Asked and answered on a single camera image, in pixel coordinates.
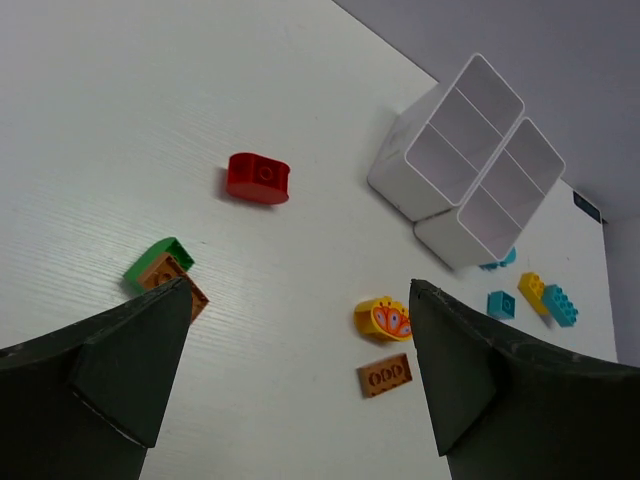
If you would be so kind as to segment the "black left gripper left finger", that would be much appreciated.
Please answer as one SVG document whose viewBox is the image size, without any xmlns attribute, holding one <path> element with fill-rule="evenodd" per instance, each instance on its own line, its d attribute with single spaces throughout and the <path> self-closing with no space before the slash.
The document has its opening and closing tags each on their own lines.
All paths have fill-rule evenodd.
<svg viewBox="0 0 640 480">
<path fill-rule="evenodd" d="M 159 436 L 191 324 L 173 279 L 1 351 L 4 479 L 137 479 Z"/>
</svg>

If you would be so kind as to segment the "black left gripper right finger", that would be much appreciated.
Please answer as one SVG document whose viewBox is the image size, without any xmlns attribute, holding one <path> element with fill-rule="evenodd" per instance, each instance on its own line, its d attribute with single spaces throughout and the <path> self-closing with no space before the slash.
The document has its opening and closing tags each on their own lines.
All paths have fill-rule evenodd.
<svg viewBox="0 0 640 480">
<path fill-rule="evenodd" d="M 492 319 L 413 280 L 410 320 L 438 453 L 455 479 L 635 479 L 639 371 Z"/>
</svg>

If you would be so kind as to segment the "green lego brick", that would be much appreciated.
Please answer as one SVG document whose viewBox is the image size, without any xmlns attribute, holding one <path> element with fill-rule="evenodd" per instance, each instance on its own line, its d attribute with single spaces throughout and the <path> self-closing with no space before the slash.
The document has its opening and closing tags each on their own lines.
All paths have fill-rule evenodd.
<svg viewBox="0 0 640 480">
<path fill-rule="evenodd" d="M 132 263 L 123 274 L 124 281 L 135 292 L 143 292 L 143 277 L 146 272 L 151 272 L 159 261 L 166 258 L 171 258 L 184 272 L 188 272 L 195 265 L 194 258 L 177 237 L 165 237 L 148 247 Z"/>
</svg>

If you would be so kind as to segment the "red rounded lego brick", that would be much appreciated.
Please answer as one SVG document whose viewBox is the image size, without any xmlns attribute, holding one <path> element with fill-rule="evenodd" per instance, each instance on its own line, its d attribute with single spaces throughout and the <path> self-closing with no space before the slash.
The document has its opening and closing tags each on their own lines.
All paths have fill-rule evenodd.
<svg viewBox="0 0 640 480">
<path fill-rule="evenodd" d="M 288 164 L 256 153 L 230 156 L 225 189 L 232 197 L 263 205 L 279 205 L 289 200 Z"/>
</svg>

